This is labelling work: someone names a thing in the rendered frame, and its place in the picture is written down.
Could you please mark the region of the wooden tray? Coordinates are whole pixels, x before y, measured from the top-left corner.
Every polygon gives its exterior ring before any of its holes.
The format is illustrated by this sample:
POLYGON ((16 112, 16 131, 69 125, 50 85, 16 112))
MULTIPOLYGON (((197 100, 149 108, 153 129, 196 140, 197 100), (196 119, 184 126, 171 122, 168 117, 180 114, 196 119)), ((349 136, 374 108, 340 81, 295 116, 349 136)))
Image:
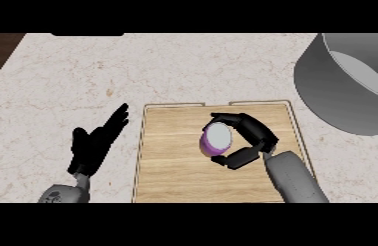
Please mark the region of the wooden tray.
POLYGON ((290 151, 304 162, 309 161, 286 100, 242 101, 222 106, 147 104, 141 119, 134 203, 281 201, 261 160, 230 170, 203 155, 199 137, 212 112, 249 114, 278 138, 276 151, 290 151))

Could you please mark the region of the purple can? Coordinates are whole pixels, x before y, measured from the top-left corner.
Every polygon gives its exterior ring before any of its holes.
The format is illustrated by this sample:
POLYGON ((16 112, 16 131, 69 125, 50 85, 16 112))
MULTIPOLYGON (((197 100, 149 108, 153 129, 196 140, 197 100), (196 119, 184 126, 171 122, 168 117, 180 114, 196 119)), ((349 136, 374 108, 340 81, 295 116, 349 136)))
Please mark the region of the purple can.
POLYGON ((199 147, 205 155, 221 155, 231 145, 231 132, 221 122, 211 123, 199 139, 199 147))

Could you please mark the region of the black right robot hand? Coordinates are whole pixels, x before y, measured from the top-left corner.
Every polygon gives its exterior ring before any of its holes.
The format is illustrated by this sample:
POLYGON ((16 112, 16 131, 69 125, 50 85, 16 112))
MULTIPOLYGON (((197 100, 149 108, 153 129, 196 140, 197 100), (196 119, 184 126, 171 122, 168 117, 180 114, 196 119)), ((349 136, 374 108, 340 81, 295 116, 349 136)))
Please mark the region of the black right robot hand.
POLYGON ((219 122, 230 126, 250 144, 249 147, 240 148, 228 156, 215 155, 211 161, 228 169, 236 170, 253 160, 259 158, 258 153, 270 153, 277 144, 277 137, 267 126, 245 113, 212 113, 211 121, 203 126, 202 131, 206 131, 209 126, 219 122))

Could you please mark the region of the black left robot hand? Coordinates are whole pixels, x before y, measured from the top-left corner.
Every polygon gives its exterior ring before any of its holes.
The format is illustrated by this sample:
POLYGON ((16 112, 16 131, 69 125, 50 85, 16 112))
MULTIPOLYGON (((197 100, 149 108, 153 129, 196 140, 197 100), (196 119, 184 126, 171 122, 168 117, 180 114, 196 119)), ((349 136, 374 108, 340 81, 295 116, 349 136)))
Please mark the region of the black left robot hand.
POLYGON ((104 124, 91 133, 76 127, 72 131, 72 160, 67 166, 70 175, 94 175, 107 155, 110 145, 128 123, 128 105, 122 104, 104 124))

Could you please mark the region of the grey metal pot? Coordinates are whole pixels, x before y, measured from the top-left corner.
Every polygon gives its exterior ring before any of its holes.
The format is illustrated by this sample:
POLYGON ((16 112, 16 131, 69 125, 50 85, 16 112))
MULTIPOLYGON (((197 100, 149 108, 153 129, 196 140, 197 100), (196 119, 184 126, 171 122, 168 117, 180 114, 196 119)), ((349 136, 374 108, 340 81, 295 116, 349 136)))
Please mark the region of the grey metal pot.
POLYGON ((293 67, 315 116, 355 135, 378 135, 378 33, 318 33, 293 67))

